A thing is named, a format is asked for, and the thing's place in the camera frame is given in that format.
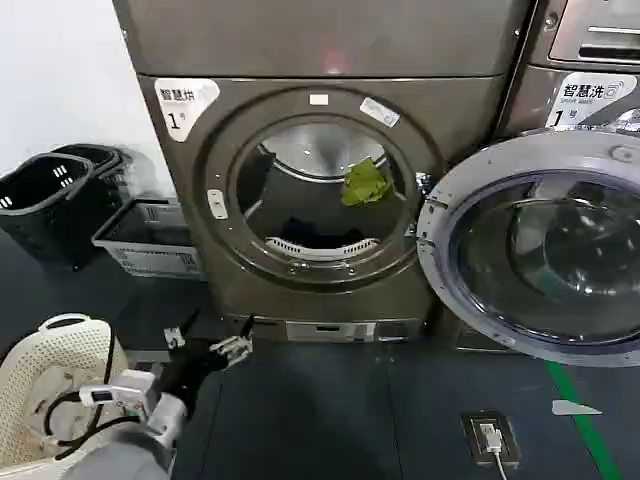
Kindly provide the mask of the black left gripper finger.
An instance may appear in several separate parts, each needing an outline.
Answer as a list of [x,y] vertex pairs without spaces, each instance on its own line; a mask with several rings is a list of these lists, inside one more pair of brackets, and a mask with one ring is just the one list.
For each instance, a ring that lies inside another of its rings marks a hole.
[[180,325],[168,327],[163,330],[163,335],[169,349],[181,348],[186,344],[186,337],[196,323],[200,311],[196,309]]
[[252,331],[255,316],[250,315],[240,334],[228,337],[209,346],[209,359],[213,369],[228,369],[243,362],[253,353]]

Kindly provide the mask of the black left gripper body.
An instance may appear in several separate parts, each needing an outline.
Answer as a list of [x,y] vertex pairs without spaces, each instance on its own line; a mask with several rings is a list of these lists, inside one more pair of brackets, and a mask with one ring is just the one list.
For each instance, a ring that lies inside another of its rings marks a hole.
[[181,400],[193,414],[199,390],[214,371],[224,369],[224,356],[210,349],[207,339],[195,338],[170,351],[170,361],[158,380],[158,389]]

